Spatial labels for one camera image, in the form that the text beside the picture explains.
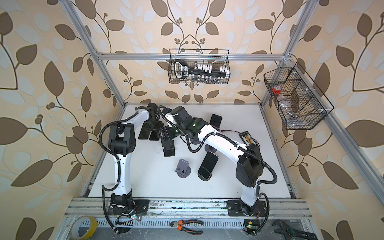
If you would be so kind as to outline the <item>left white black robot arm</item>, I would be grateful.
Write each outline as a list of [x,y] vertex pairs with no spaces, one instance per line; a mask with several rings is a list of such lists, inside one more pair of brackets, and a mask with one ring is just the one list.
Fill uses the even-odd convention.
[[102,140],[104,132],[109,129],[108,145],[100,143],[101,148],[108,154],[114,157],[115,163],[115,185],[107,188],[104,185],[102,188],[103,213],[111,229],[115,234],[119,235],[121,231],[116,227],[108,216],[108,207],[106,206],[106,192],[111,192],[110,207],[123,208],[128,213],[126,217],[135,219],[137,206],[133,200],[133,188],[130,180],[130,167],[133,151],[136,148],[137,127],[144,123],[155,125],[159,120],[158,105],[149,103],[148,106],[135,108],[135,113],[118,121],[113,121],[105,125],[100,134],[99,141]]

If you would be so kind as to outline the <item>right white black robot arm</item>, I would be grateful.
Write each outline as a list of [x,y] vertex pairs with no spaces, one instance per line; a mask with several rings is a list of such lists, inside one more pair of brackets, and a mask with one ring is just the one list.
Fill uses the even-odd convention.
[[182,106],[170,109],[159,105],[157,112],[168,124],[158,134],[162,140],[171,141],[179,136],[191,153],[199,152],[204,144],[208,144],[236,164],[236,178],[243,185],[240,198],[243,214],[254,215],[260,197],[266,200],[266,214],[270,213],[269,198],[260,191],[260,186],[273,185],[278,177],[274,169],[263,160],[258,145],[246,145],[232,140],[203,119],[193,118]]

